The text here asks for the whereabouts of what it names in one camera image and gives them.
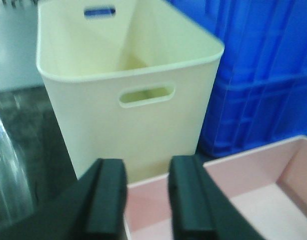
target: blue plastic crate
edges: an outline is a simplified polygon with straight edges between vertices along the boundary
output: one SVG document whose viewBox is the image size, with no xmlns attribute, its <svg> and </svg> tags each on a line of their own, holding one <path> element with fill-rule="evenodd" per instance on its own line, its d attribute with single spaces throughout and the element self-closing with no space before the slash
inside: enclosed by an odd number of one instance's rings
<svg viewBox="0 0 307 240">
<path fill-rule="evenodd" d="M 307 0 L 169 0 L 225 44 L 217 81 L 307 75 Z"/>
<path fill-rule="evenodd" d="M 253 86 L 215 83 L 199 144 L 223 157 L 300 134 L 307 135 L 307 77 Z"/>
<path fill-rule="evenodd" d="M 169 0 L 225 50 L 199 145 L 223 157 L 307 135 L 307 0 Z"/>
</svg>

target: plastic bin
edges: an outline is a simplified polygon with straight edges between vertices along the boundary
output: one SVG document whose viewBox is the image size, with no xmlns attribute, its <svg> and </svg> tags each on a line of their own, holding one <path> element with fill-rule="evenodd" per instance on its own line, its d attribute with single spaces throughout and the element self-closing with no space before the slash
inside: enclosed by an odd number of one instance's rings
<svg viewBox="0 0 307 240">
<path fill-rule="evenodd" d="M 203 166 L 264 239 L 307 240 L 307 137 L 289 138 Z M 173 239 L 167 182 L 165 174 L 128 186 L 129 240 Z"/>
<path fill-rule="evenodd" d="M 268 240 L 307 240 L 307 137 L 204 164 L 222 192 Z"/>
<path fill-rule="evenodd" d="M 215 83 L 199 145 L 223 157 L 299 134 L 307 135 L 307 77 L 251 86 Z"/>
<path fill-rule="evenodd" d="M 225 44 L 217 81 L 307 75 L 307 0 L 171 0 Z"/>
<path fill-rule="evenodd" d="M 41 2 L 36 65 L 77 177 L 116 158 L 134 182 L 193 154 L 223 50 L 161 0 Z"/>
<path fill-rule="evenodd" d="M 201 149 L 214 157 L 307 135 L 307 0 L 171 0 L 220 38 Z"/>
</svg>

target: transparent plastic sheet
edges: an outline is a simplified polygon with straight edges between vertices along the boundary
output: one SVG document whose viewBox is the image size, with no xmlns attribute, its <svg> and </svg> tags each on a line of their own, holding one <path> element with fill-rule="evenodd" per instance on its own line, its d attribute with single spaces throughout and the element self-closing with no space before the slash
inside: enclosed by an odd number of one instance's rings
<svg viewBox="0 0 307 240">
<path fill-rule="evenodd" d="M 34 210 L 26 169 L 0 119 L 0 229 Z"/>
</svg>

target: pink plastic tray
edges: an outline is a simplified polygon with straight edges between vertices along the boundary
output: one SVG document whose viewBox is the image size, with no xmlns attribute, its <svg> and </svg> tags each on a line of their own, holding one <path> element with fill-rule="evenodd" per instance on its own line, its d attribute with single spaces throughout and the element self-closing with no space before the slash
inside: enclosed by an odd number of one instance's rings
<svg viewBox="0 0 307 240">
<path fill-rule="evenodd" d="M 307 240 L 307 137 L 210 161 L 204 168 L 265 239 Z M 172 240 L 167 177 L 129 186 L 129 240 Z"/>
</svg>

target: bin handle hole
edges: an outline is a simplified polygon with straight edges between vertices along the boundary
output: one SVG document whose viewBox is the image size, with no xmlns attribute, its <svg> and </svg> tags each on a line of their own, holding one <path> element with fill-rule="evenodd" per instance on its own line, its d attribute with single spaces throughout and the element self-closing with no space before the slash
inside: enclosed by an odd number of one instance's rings
<svg viewBox="0 0 307 240">
<path fill-rule="evenodd" d="M 137 107 L 170 100 L 175 94 L 174 85 L 153 86 L 125 91 L 119 97 L 123 108 Z"/>
<path fill-rule="evenodd" d="M 113 17 L 115 14 L 116 8 L 114 6 L 90 7 L 84 10 L 84 17 L 87 19 Z"/>
</svg>

